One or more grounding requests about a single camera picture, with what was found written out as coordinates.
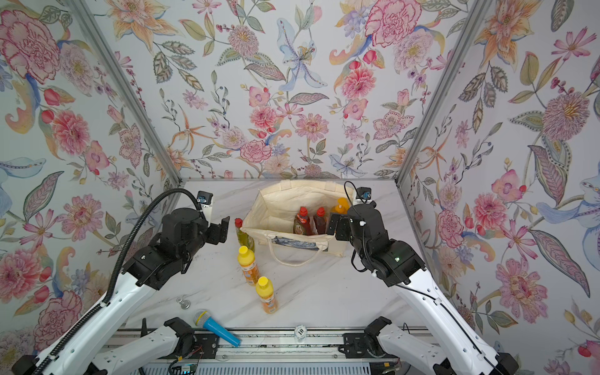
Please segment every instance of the blue microphone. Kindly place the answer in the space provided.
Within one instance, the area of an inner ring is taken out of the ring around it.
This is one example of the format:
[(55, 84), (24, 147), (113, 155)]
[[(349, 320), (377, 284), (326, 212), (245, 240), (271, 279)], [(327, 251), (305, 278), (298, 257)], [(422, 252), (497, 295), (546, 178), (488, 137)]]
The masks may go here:
[(229, 331), (223, 328), (219, 323), (215, 322), (208, 311), (198, 311), (194, 320), (196, 321), (196, 326), (211, 331), (235, 347), (239, 346), (239, 343), (241, 342), (240, 339), (229, 333)]

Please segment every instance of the yellow bottle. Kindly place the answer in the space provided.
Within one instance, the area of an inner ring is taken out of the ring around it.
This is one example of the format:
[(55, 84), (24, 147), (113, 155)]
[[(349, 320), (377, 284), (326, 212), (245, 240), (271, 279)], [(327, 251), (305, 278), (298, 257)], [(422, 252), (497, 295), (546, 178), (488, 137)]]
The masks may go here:
[(348, 213), (348, 209), (350, 208), (350, 202), (346, 198), (339, 198), (338, 204), (331, 208), (331, 212), (335, 214), (346, 215)]
[(266, 277), (261, 277), (256, 283), (256, 293), (258, 293), (263, 304), (263, 309), (267, 314), (272, 314), (277, 311), (277, 300), (275, 299), (275, 291), (273, 283)]
[(260, 278), (259, 267), (254, 259), (254, 253), (246, 246), (240, 246), (238, 254), (239, 265), (242, 266), (242, 272), (246, 282), (255, 285)]

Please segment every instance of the wall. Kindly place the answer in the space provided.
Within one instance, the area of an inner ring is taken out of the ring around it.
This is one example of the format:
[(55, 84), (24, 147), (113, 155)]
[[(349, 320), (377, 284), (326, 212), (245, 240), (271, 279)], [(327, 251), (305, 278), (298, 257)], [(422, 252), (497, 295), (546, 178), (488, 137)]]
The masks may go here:
[(87, 4), (192, 178), (391, 178), (469, 9), (467, 0)]
[[(104, 293), (120, 244), (170, 182), (62, 1), (0, 2), (0, 53), (5, 374)], [(162, 209), (133, 251), (149, 241)]]
[(496, 0), (401, 183), (437, 282), (520, 374), (600, 373), (599, 12)]

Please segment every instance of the table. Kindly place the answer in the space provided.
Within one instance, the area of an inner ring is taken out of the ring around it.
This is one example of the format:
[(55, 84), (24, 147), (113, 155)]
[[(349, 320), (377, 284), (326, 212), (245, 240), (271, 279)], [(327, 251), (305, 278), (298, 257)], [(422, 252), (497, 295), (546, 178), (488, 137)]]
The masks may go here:
[[(213, 318), (228, 328), (288, 328), (303, 324), (308, 328), (365, 327), (379, 316), (402, 326), (422, 326), (422, 320), (383, 281), (369, 272), (356, 272), (351, 264), (352, 247), (347, 245), (344, 257), (322, 254), (309, 264), (293, 268), (277, 263), (267, 246), (256, 246), (256, 261), (260, 273), (269, 277), (275, 287), (279, 310), (266, 314), (258, 295), (249, 286), (237, 263), (239, 244), (234, 220), (244, 218), (259, 189), (277, 181), (189, 181), (185, 188), (196, 195), (198, 190), (214, 194), (212, 221), (231, 216), (227, 242), (201, 248), (185, 275), (173, 276), (151, 299), (128, 319), (127, 328), (141, 327), (147, 318), (148, 327), (161, 326), (165, 320), (179, 316), (194, 326), (194, 315), (208, 310)], [(404, 211), (393, 181), (355, 181), (356, 186), (371, 187), (377, 209), (381, 212), (389, 237), (401, 239), (419, 253), (417, 240)], [(191, 207), (181, 196), (177, 208)], [(302, 260), (313, 255), (305, 250), (277, 247), (282, 259)], [(355, 259), (357, 267), (362, 265)], [(177, 297), (191, 302), (187, 310), (177, 303)]]

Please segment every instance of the orange lily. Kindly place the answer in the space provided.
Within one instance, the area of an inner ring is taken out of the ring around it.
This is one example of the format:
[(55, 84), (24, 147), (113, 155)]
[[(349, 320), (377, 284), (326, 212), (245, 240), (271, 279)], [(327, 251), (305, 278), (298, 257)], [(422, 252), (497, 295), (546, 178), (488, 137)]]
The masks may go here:
[(424, 163), (428, 163), (428, 164), (421, 169), (428, 168), (435, 161), (436, 165), (437, 165), (437, 175), (440, 176), (440, 178), (442, 178), (442, 174), (440, 172), (440, 159), (442, 159), (443, 161), (446, 161), (446, 159), (444, 159), (444, 157), (440, 154), (440, 151), (442, 150), (444, 145), (446, 145), (446, 141), (448, 140), (449, 136), (450, 136), (450, 131), (448, 132), (448, 135), (446, 136), (446, 139), (444, 140), (444, 142), (442, 142), (442, 144), (437, 149), (427, 146), (421, 150), (421, 152), (427, 151), (427, 156), (429, 156), (429, 159), (424, 161)]
[(181, 109), (181, 112), (184, 114), (185, 129), (183, 129), (182, 131), (180, 131), (178, 133), (175, 133), (175, 135), (173, 136), (173, 140), (171, 141), (171, 145), (173, 145), (173, 143), (175, 142), (175, 139), (177, 137), (179, 137), (179, 140), (184, 140), (187, 138), (187, 143), (185, 144), (184, 150), (187, 148), (188, 144), (191, 144), (190, 150), (188, 151), (188, 154), (189, 154), (189, 153), (191, 153), (191, 150), (194, 148), (194, 136), (200, 136), (200, 137), (204, 137), (204, 138), (208, 138), (208, 139), (214, 139), (214, 138), (205, 136), (204, 134), (200, 134), (197, 132), (198, 129), (203, 128), (204, 126), (199, 126), (197, 128), (190, 128), (190, 122), (188, 121), (185, 111), (183, 110), (183, 108), (181, 108), (181, 106), (179, 106), (179, 108)]

